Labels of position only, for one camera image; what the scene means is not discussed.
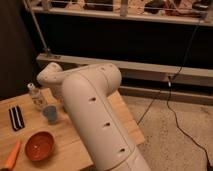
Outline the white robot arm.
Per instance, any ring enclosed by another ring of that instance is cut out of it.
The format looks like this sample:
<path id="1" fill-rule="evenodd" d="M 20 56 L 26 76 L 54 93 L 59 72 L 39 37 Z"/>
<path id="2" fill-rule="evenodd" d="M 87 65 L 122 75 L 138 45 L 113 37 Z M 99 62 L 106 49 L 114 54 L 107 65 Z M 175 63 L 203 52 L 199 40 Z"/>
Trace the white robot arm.
<path id="1" fill-rule="evenodd" d="M 64 70 L 49 63 L 37 81 L 62 101 L 98 171 L 151 171 L 108 96 L 121 84 L 121 72 L 111 63 Z"/>

